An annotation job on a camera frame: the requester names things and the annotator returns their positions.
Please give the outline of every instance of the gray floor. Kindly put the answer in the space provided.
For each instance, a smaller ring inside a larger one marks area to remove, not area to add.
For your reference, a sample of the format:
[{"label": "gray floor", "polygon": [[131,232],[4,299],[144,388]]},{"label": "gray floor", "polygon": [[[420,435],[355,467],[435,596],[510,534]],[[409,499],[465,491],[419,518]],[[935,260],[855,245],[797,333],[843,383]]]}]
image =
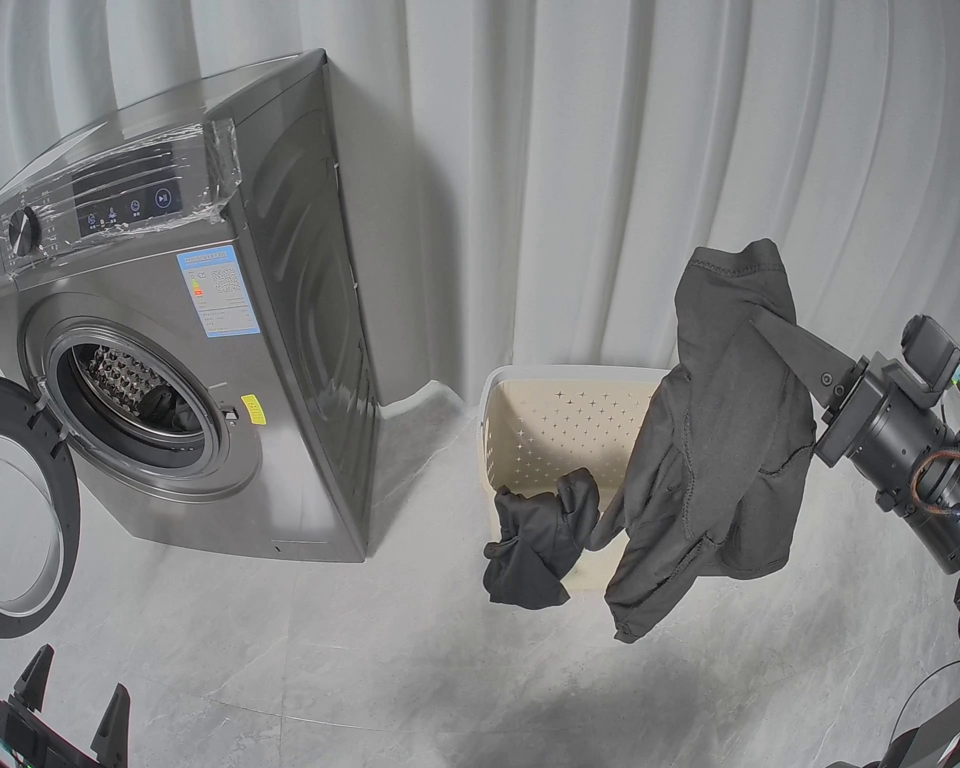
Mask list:
[{"label": "gray floor", "polygon": [[85,747],[122,681],[132,765],[826,766],[879,758],[960,656],[954,580],[849,465],[814,464],[787,568],[699,580],[635,645],[598,592],[491,605],[474,441],[442,396],[385,422],[363,565],[134,540],[86,495],[73,585],[0,640],[0,687],[54,645],[44,716]]}]

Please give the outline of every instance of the yellow sticker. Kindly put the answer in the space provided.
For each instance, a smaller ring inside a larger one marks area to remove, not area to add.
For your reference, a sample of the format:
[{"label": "yellow sticker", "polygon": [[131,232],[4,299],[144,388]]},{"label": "yellow sticker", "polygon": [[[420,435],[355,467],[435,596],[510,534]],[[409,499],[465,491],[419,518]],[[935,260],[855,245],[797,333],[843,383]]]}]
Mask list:
[{"label": "yellow sticker", "polygon": [[267,417],[263,415],[263,408],[260,407],[260,401],[256,398],[256,395],[243,395],[240,399],[243,400],[243,404],[247,406],[247,411],[250,413],[250,421],[252,423],[267,423]]}]

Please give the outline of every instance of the laundry basket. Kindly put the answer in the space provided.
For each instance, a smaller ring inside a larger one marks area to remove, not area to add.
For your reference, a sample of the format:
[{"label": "laundry basket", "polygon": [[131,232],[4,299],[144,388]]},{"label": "laundry basket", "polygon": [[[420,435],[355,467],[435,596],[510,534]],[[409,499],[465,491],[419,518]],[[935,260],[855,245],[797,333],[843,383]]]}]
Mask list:
[{"label": "laundry basket", "polygon": [[[506,366],[491,373],[477,447],[492,540],[500,540],[493,499],[502,486],[527,496],[556,492],[558,477],[586,467],[602,513],[623,482],[650,398],[667,373],[611,366]],[[605,588],[626,542],[624,532],[599,552],[585,551],[564,586]]]}]

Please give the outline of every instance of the warning sticker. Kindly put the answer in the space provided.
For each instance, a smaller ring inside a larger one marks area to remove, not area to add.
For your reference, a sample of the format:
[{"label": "warning sticker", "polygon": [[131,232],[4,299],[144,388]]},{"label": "warning sticker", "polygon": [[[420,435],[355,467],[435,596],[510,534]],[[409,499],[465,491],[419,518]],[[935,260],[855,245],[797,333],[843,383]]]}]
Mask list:
[{"label": "warning sticker", "polygon": [[240,397],[243,404],[247,406],[247,412],[250,414],[250,421],[254,424],[267,423],[267,417],[263,415],[263,408],[256,395],[243,395]]},{"label": "warning sticker", "polygon": [[179,253],[177,261],[207,336],[260,332],[233,246]]}]

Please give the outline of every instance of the curtain fold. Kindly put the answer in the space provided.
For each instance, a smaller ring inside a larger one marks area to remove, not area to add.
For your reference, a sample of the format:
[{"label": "curtain fold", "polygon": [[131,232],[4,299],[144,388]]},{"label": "curtain fold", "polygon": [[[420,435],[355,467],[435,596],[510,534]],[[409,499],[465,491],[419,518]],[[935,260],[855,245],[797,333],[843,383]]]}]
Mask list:
[{"label": "curtain fold", "polygon": [[323,47],[386,402],[666,366],[692,249],[780,245],[852,356],[960,337],[951,0],[0,0],[0,183],[117,106]]}]

